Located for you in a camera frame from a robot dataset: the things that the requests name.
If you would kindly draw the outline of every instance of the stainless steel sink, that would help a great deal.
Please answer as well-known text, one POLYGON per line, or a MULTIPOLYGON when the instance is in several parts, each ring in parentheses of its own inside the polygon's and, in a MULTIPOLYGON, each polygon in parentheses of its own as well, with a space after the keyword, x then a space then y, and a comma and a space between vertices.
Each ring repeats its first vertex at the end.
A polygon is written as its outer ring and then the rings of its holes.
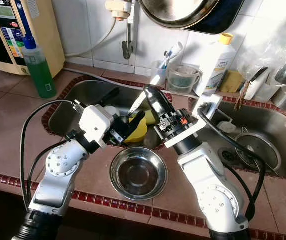
MULTIPOLYGON (((108 100, 107 106, 116 107, 121 115, 126 115, 141 91, 94 79, 77 83, 67 94, 66 99, 72 101, 77 99, 88 106, 96 103, 115 87, 119 88, 119 94, 108 100)), ((146 111, 149 109, 147 101, 145 100, 137 111, 146 111)), ((69 104, 62 103, 49 119, 48 126, 56 135, 64 136, 73 129, 77 131, 80 130, 78 127, 79 120, 80 115, 74 111, 69 104)), ((154 149, 160 144, 161 141, 154 131, 153 126, 148 126, 147 133, 141 145, 154 149)))
MULTIPOLYGON (((234 111, 233 107, 234 104, 227 102, 222 102, 219 106, 222 112, 233 119, 232 124, 237 127, 236 131, 229 136, 236 137, 241 133, 241 128, 245 127, 249 132, 260 134, 268 139, 277 148, 282 159, 282 165, 276 172, 280 176, 286 176, 286 128, 284 127, 286 116, 265 108, 242 106, 241 110, 234 111)), ((226 118, 216 113, 212 120, 218 124, 226 118)), ((201 141, 211 145, 222 161, 226 163, 235 161, 237 167, 243 167, 236 162, 238 157, 234 148, 210 129, 204 128, 197 132, 197 135, 201 141)))

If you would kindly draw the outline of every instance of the plastic bag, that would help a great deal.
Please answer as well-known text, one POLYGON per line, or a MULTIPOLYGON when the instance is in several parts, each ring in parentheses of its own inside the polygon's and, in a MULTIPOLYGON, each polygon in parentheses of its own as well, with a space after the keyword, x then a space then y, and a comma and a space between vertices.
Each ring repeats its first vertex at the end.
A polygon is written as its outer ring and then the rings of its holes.
POLYGON ((275 31, 265 36, 259 45, 250 47, 240 55, 237 70, 246 81, 249 81, 262 67, 270 68, 267 83, 279 85, 274 77, 286 63, 286 18, 275 28, 275 31))

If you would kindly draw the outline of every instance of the yellow bottle cap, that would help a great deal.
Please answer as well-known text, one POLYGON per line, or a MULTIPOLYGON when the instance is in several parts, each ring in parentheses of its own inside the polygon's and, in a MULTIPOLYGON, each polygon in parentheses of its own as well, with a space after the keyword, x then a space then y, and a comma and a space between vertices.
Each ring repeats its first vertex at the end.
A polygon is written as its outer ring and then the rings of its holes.
POLYGON ((221 44, 224 44, 224 45, 229 45, 229 44, 231 44, 233 37, 234 36, 232 34, 225 32, 225 33, 222 33, 219 35, 218 42, 221 44))

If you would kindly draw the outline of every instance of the drain strainer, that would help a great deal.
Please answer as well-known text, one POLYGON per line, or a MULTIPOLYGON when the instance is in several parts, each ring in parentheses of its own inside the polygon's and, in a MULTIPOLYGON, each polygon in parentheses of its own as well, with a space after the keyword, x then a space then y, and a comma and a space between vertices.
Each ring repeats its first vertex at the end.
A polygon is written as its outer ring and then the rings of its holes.
POLYGON ((235 151, 233 149, 222 147, 218 149, 217 155, 219 159, 227 165, 235 166, 239 164, 239 161, 237 160, 235 156, 235 151))

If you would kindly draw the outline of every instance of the brown tile countertop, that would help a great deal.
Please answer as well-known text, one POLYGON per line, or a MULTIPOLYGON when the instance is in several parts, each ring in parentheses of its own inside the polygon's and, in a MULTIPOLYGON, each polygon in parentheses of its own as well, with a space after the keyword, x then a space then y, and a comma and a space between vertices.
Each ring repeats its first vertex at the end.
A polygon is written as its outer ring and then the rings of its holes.
MULTIPOLYGON (((146 82, 143 76, 75 64, 67 64, 67 67, 106 78, 146 82)), ((60 72, 54 78, 58 95, 72 79, 78 76, 80 75, 76 73, 60 72)), ((175 108, 188 107, 186 97, 177 95, 172 97, 175 108)), ((233 101, 232 96, 224 97, 226 101, 233 101)), ((21 127, 31 111, 44 102, 46 101, 38 97, 30 77, 0 72, 0 190, 2 191, 20 194, 18 164, 21 127)), ((28 173, 33 158, 40 151, 60 141, 60 137, 49 136, 43 129, 40 122, 41 116, 42 113, 31 121, 27 131, 25 174, 28 173)), ((121 150, 121 148, 108 146, 91 155, 76 178, 76 191, 70 203, 71 207, 197 236, 209 236, 204 216, 197 205, 196 195, 176 163, 176 154, 172 148, 158 150, 169 172, 164 191, 153 200, 140 202, 125 199, 110 183, 109 165, 121 150)), ((253 191, 258 175, 247 171, 237 172, 253 191)), ((43 166, 39 164, 33 180, 39 182, 42 179, 42 173, 43 166)), ((245 196, 245 192, 234 176, 229 172, 226 174, 245 196)), ((244 200, 244 206, 246 206, 248 201, 245 197, 244 200)), ((250 229, 253 239, 286 240, 286 179, 265 177, 264 187, 256 201, 255 217, 250 222, 250 229)))

